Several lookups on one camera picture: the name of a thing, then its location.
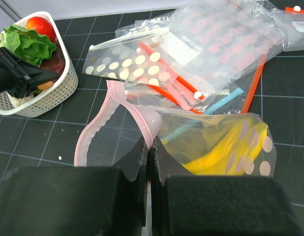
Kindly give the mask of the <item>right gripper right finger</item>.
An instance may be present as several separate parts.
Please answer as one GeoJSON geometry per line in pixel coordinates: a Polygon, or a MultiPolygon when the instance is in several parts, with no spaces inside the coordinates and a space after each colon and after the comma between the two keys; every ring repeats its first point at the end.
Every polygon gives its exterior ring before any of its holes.
{"type": "Polygon", "coordinates": [[[155,236],[300,236],[282,187],[267,177],[196,176],[155,138],[149,152],[155,236]]]}

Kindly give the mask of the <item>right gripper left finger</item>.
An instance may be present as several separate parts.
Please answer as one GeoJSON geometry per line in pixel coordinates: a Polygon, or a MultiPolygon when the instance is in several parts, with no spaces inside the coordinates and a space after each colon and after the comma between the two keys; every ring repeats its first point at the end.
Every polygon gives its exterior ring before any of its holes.
{"type": "Polygon", "coordinates": [[[0,183],[0,236],[139,236],[147,157],[138,139],[112,166],[11,170],[0,183]]]}

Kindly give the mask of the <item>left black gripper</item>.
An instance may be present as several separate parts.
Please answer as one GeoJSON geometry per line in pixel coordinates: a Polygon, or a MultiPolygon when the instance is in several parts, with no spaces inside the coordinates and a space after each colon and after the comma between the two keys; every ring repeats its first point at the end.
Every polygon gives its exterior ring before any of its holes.
{"type": "Polygon", "coordinates": [[[0,94],[8,92],[15,98],[30,96],[37,86],[58,78],[56,72],[34,66],[9,51],[0,48],[0,94]]]}

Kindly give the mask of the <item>yellow banana bunch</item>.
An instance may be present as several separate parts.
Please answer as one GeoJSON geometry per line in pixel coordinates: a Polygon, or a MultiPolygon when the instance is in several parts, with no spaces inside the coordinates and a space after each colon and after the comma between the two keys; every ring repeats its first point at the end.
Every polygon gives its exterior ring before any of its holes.
{"type": "Polygon", "coordinates": [[[194,175],[261,175],[271,173],[273,141],[268,125],[253,117],[210,127],[184,127],[162,138],[166,150],[194,175]]]}

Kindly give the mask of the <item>clear pink-dotted zip bag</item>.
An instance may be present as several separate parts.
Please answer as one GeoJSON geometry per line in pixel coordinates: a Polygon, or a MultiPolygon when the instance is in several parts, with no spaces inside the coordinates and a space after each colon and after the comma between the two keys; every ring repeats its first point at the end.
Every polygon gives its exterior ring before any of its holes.
{"type": "Polygon", "coordinates": [[[279,236],[276,149],[258,115],[197,115],[108,80],[100,111],[82,131],[75,167],[143,175],[143,235],[279,236]]]}

